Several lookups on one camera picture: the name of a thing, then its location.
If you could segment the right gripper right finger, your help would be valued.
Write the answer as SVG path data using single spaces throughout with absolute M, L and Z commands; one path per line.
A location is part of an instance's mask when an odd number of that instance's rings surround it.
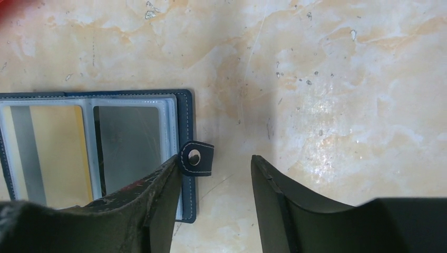
M 350 206 L 282 174 L 259 155 L 252 187 L 263 252 L 446 252 L 445 198 Z

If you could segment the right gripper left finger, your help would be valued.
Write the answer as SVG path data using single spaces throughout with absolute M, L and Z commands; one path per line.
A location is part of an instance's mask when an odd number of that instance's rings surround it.
M 182 183 L 177 157 L 84 207 L 1 202 L 1 252 L 169 252 Z

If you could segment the navy leather card holder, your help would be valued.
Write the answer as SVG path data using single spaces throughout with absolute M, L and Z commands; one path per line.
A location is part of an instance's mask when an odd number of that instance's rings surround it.
M 172 156 L 178 155 L 179 167 L 183 174 L 176 220 L 184 223 L 193 223 L 196 220 L 196 178 L 211 175 L 214 152 L 213 145 L 194 139 L 193 103 L 192 93 L 187 89 L 1 94 L 1 109 L 10 105 L 78 105 L 81 107 L 93 193 L 92 201 L 104 197 L 101 190 L 93 108 L 95 106 L 158 108 L 161 164 Z M 9 198 L 14 200 L 2 130 L 1 168 Z

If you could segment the gold credit card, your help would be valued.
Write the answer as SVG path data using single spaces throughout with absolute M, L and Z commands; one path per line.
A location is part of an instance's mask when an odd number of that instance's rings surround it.
M 80 106 L 4 106 L 1 130 L 14 200 L 58 209 L 93 200 Z

